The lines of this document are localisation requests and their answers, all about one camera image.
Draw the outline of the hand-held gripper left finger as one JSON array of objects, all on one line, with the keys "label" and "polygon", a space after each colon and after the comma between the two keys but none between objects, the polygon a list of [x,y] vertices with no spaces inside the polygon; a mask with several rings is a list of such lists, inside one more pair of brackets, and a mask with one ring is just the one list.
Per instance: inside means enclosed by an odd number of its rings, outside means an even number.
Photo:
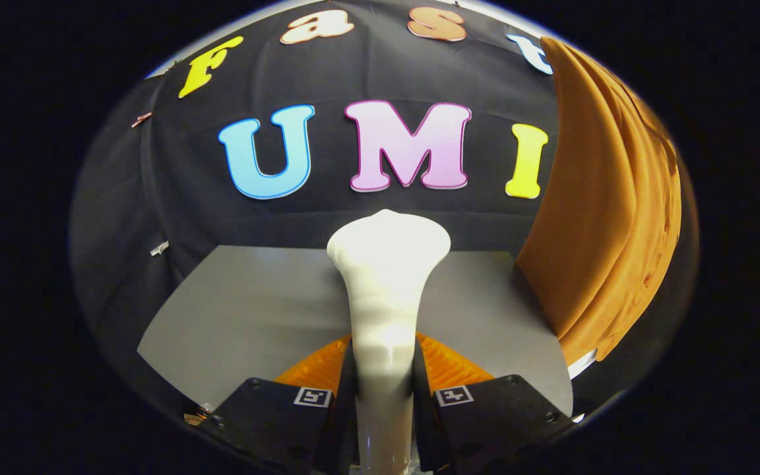
[{"label": "hand-held gripper left finger", "polygon": [[274,381],[246,379],[200,422],[242,474],[346,474],[357,457],[356,363],[338,338]]}]

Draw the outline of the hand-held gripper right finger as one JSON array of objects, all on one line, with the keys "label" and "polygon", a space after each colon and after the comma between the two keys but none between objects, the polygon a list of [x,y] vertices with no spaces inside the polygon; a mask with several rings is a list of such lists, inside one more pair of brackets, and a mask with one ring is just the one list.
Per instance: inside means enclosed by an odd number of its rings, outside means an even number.
[{"label": "hand-held gripper right finger", "polygon": [[521,376],[495,377],[422,333],[413,417],[420,469],[434,474],[519,474],[575,424]]}]

